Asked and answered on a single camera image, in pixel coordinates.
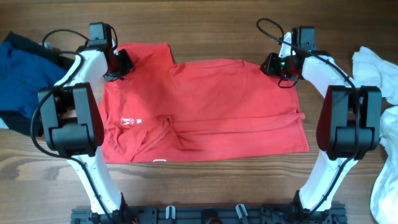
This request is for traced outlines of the red FRAM t-shirt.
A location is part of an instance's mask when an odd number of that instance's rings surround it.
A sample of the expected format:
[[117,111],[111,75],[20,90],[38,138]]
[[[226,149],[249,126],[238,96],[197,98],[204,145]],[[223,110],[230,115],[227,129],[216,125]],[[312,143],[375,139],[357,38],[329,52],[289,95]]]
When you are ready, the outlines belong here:
[[122,44],[134,69],[99,103],[106,162],[194,162],[308,152],[297,92],[258,65],[177,64],[170,46]]

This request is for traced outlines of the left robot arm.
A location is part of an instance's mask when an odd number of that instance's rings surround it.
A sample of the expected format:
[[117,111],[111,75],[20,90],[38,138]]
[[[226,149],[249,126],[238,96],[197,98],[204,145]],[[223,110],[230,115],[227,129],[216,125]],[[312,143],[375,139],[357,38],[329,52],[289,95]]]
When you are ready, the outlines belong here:
[[53,87],[39,91],[33,119],[41,118],[46,143],[39,150],[65,159],[75,170],[90,200],[86,210],[74,210],[72,223],[137,223],[114,183],[102,153],[104,126],[93,90],[99,80],[123,80],[134,68],[125,50],[118,50],[115,29],[91,23],[75,61]]

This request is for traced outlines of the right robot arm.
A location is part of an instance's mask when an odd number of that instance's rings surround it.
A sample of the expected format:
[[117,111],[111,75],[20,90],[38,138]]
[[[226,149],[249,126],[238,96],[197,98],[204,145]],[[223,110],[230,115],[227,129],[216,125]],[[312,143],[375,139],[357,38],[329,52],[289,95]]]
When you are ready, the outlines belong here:
[[280,82],[310,82],[324,98],[317,124],[320,149],[306,183],[285,208],[271,212],[286,223],[341,223],[342,206],[332,199],[347,173],[379,144],[382,94],[354,81],[315,44],[314,27],[300,26],[276,38],[261,71]]

